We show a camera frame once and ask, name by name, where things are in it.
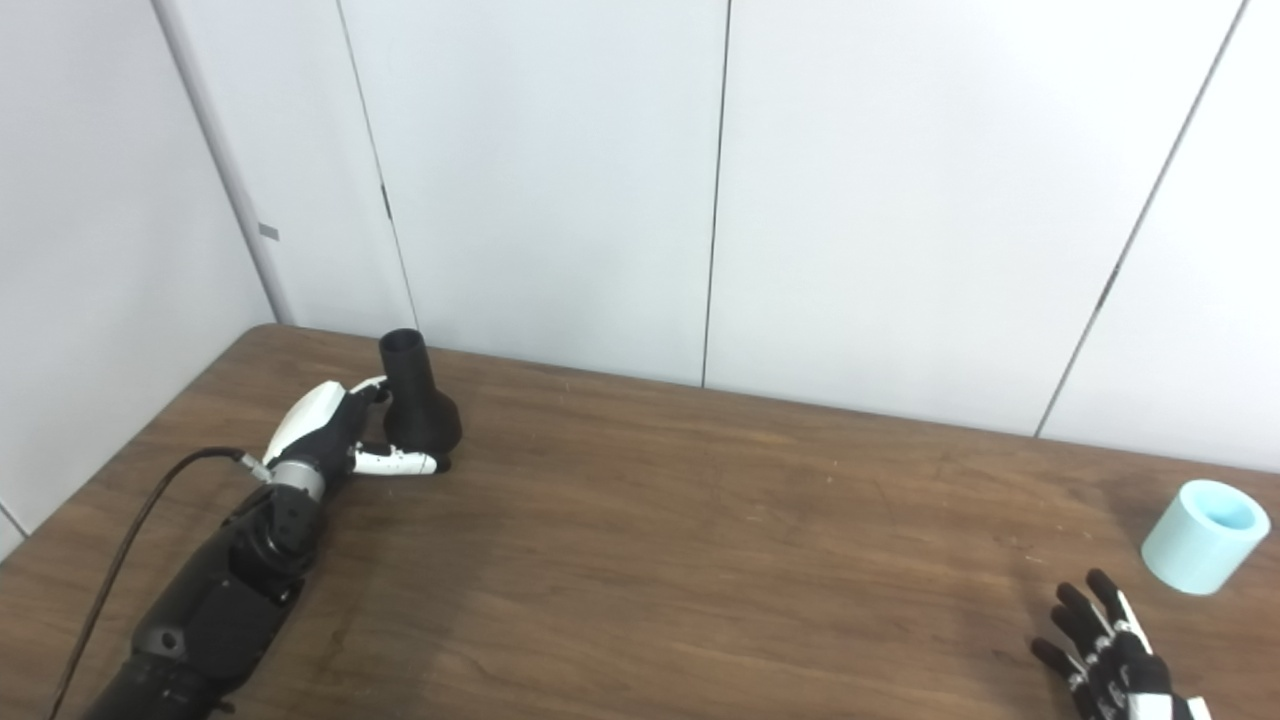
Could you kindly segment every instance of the black and white robotic hand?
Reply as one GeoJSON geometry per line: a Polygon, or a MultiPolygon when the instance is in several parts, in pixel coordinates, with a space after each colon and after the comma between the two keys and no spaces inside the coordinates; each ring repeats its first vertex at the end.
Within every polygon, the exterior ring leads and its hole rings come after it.
{"type": "Polygon", "coordinates": [[[1084,720],[1211,720],[1204,700],[1174,693],[1169,666],[1151,650],[1151,641],[1133,606],[1102,570],[1085,582],[1106,609],[1103,615],[1075,585],[1057,587],[1050,616],[1079,652],[1071,656],[1044,638],[1032,641],[1032,653],[1066,680],[1084,720]]]}

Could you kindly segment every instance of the cup rim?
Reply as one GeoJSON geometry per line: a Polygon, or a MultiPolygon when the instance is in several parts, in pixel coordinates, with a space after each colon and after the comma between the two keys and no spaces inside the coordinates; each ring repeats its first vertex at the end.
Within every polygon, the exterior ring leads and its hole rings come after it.
{"type": "Polygon", "coordinates": [[[1257,500],[1253,500],[1249,493],[1220,480],[1211,480],[1208,478],[1188,480],[1187,483],[1183,483],[1181,488],[1179,488],[1178,501],[1198,523],[1211,525],[1215,529],[1233,537],[1261,538],[1271,532],[1271,518],[1267,515],[1267,511],[1262,507],[1262,505],[1260,505],[1257,500]],[[1230,496],[1231,500],[1248,509],[1253,521],[1247,528],[1233,528],[1210,518],[1197,502],[1197,498],[1204,492],[1230,496]]]}

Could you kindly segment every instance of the black robotic finger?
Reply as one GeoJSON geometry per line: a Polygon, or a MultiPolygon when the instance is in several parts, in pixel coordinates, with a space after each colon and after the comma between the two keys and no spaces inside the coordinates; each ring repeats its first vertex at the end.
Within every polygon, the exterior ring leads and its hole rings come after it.
{"type": "Polygon", "coordinates": [[[1032,641],[1032,655],[1066,680],[1066,688],[1071,692],[1071,702],[1083,720],[1106,720],[1093,691],[1089,688],[1088,673],[1078,660],[1044,638],[1032,641]]]}
{"type": "Polygon", "coordinates": [[[1106,573],[1094,568],[1084,577],[1084,582],[1088,583],[1089,589],[1102,602],[1102,607],[1107,611],[1107,620],[1111,621],[1112,626],[1116,623],[1130,620],[1125,603],[1120,601],[1120,588],[1116,587],[1106,573]]]}
{"type": "Polygon", "coordinates": [[[1093,601],[1085,597],[1084,593],[1075,589],[1075,585],[1071,583],[1057,585],[1057,600],[1079,618],[1080,623],[1088,628],[1094,638],[1111,637],[1111,624],[1102,616],[1098,606],[1093,605],[1093,601]]]}
{"type": "MultiPolygon", "coordinates": [[[[1102,601],[1102,606],[1107,609],[1107,619],[1111,623],[1111,628],[1115,632],[1116,641],[1123,646],[1132,646],[1134,641],[1140,643],[1142,651],[1146,653],[1152,653],[1151,641],[1147,639],[1147,633],[1142,630],[1142,625],[1138,623],[1138,618],[1133,612],[1133,607],[1129,605],[1129,600],[1125,597],[1120,588],[1107,577],[1106,573],[1094,568],[1089,570],[1085,582],[1089,584],[1089,589],[1093,594],[1098,596],[1102,601]]],[[[1128,652],[1125,655],[1134,656],[1135,651],[1132,647],[1126,647],[1128,652]]]]}
{"type": "Polygon", "coordinates": [[[1053,610],[1050,610],[1048,616],[1057,625],[1057,629],[1062,630],[1062,634],[1075,644],[1075,650],[1080,653],[1080,657],[1088,657],[1096,652],[1094,643],[1098,639],[1098,634],[1085,623],[1080,621],[1080,618],[1075,612],[1061,605],[1055,605],[1053,610]]]}

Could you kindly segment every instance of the black cable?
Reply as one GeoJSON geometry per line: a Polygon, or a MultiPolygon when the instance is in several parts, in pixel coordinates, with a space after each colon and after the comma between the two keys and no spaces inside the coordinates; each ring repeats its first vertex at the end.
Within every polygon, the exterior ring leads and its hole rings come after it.
{"type": "Polygon", "coordinates": [[[106,596],[111,592],[111,585],[115,584],[115,577],[120,574],[120,565],[124,564],[124,556],[129,553],[129,547],[133,544],[133,538],[138,536],[138,530],[142,529],[142,523],[151,514],[151,509],[155,507],[160,496],[164,495],[165,488],[169,483],[187,469],[188,465],[196,460],[205,457],[229,457],[230,460],[239,462],[244,457],[244,451],[234,447],[205,447],[192,452],[191,455],[183,457],[177,465],[169,469],[168,473],[160,478],[156,483],[155,489],[151,495],[142,502],[142,507],[138,510],[138,515],[133,519],[133,524],[129,525],[128,532],[124,533],[124,539],[120,541],[120,547],[115,551],[115,557],[111,559],[111,565],[106,569],[106,578],[102,579],[102,587],[97,591],[97,597],[93,598],[93,605],[88,610],[88,615],[84,618],[84,625],[81,628],[79,637],[76,638],[76,646],[72,648],[72,655],[67,660],[67,667],[63,669],[63,676],[58,680],[58,688],[54,689],[52,701],[49,705],[49,712],[45,714],[45,720],[54,720],[58,715],[58,708],[63,705],[63,698],[67,696],[67,688],[72,684],[72,676],[76,674],[76,666],[79,665],[79,659],[84,655],[84,646],[88,644],[88,638],[93,633],[93,625],[97,624],[97,616],[102,612],[102,606],[106,603],[106,596]]]}

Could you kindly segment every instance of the wall seam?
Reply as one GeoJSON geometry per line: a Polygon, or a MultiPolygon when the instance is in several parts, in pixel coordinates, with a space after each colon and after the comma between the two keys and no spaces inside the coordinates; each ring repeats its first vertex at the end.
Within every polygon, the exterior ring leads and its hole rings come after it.
{"type": "Polygon", "coordinates": [[[1231,18],[1231,24],[1226,28],[1226,35],[1222,36],[1222,42],[1219,45],[1217,53],[1213,55],[1213,60],[1210,63],[1208,70],[1204,73],[1204,79],[1201,82],[1199,90],[1197,90],[1196,97],[1192,100],[1190,108],[1187,110],[1187,117],[1183,118],[1181,127],[1178,128],[1178,135],[1174,136],[1174,142],[1169,147],[1169,154],[1165,155],[1165,163],[1160,167],[1160,172],[1156,173],[1156,181],[1151,186],[1151,192],[1147,193],[1147,200],[1142,204],[1142,210],[1138,211],[1138,218],[1134,220],[1133,228],[1129,231],[1129,237],[1125,238],[1124,247],[1120,250],[1120,256],[1116,258],[1116,263],[1111,268],[1111,275],[1107,278],[1106,284],[1102,287],[1102,292],[1098,295],[1098,301],[1093,306],[1093,313],[1089,315],[1089,320],[1084,324],[1084,331],[1080,332],[1080,337],[1075,342],[1071,357],[1066,361],[1066,368],[1062,369],[1062,375],[1057,380],[1057,387],[1053,388],[1053,395],[1048,398],[1048,405],[1044,407],[1044,414],[1041,415],[1039,424],[1036,425],[1036,433],[1033,437],[1041,437],[1043,434],[1044,425],[1048,423],[1050,415],[1053,413],[1053,407],[1057,406],[1057,400],[1062,395],[1062,388],[1066,387],[1066,383],[1071,377],[1071,372],[1075,369],[1075,363],[1080,357],[1080,351],[1084,348],[1084,343],[1088,341],[1089,333],[1093,331],[1093,325],[1097,323],[1098,315],[1102,313],[1102,306],[1111,295],[1111,287],[1120,275],[1120,269],[1129,258],[1129,250],[1133,249],[1134,240],[1138,237],[1138,233],[1142,232],[1142,225],[1147,219],[1147,213],[1151,211],[1151,205],[1160,193],[1160,187],[1165,182],[1165,176],[1169,174],[1169,168],[1174,164],[1178,149],[1181,147],[1183,140],[1187,137],[1187,131],[1196,119],[1196,111],[1199,110],[1201,101],[1204,99],[1204,92],[1213,81],[1213,74],[1217,72],[1217,67],[1222,61],[1222,56],[1226,54],[1228,46],[1231,44],[1231,37],[1235,36],[1235,28],[1240,24],[1240,18],[1244,17],[1244,10],[1248,5],[1249,0],[1242,0],[1239,8],[1235,10],[1235,17],[1231,18]]]}

